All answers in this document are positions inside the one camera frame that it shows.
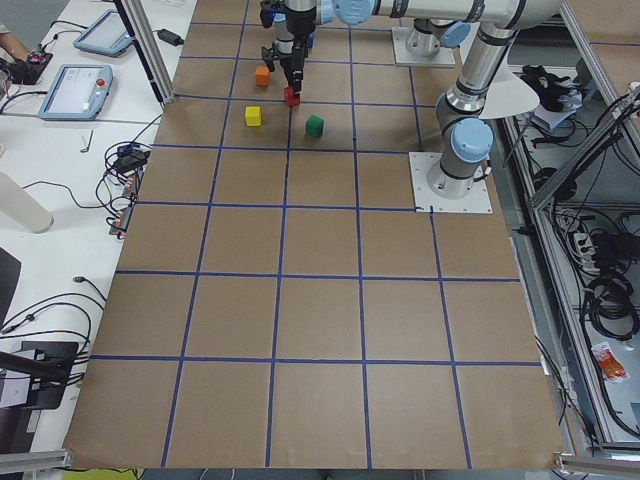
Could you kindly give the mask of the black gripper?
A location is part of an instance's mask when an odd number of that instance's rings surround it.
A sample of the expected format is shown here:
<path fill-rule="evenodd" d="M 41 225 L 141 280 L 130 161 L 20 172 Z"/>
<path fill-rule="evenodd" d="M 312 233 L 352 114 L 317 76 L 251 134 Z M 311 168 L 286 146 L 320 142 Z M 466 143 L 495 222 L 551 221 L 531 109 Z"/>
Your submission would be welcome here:
<path fill-rule="evenodd" d="M 261 48 L 261 58 L 267 69 L 273 73 L 276 63 L 284 70 L 288 87 L 295 93 L 302 91 L 304 62 L 307 47 L 300 40 L 275 40 L 270 47 Z"/>

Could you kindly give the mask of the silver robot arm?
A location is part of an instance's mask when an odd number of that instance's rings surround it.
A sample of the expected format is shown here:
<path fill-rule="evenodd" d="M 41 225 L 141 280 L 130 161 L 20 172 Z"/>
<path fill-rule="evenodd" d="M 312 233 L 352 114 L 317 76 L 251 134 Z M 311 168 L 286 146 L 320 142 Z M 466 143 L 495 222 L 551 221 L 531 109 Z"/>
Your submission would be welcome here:
<path fill-rule="evenodd" d="M 418 56 L 433 56 L 441 48 L 458 47 L 470 31 L 471 25 L 463 21 L 416 18 L 405 47 Z"/>
<path fill-rule="evenodd" d="M 271 72 L 276 63 L 281 65 L 289 88 L 285 101 L 295 105 L 302 91 L 309 38 L 333 16 L 350 26 L 372 16 L 424 21 L 427 32 L 438 37 L 441 45 L 455 28 L 476 24 L 462 71 L 445 92 L 438 112 L 441 118 L 460 120 L 483 112 L 487 91 L 518 32 L 541 24 L 560 7 L 559 1 L 331 1 L 330 15 L 324 16 L 318 1 L 262 1 L 262 26 L 275 27 L 277 36 L 271 47 L 261 49 L 261 55 Z"/>

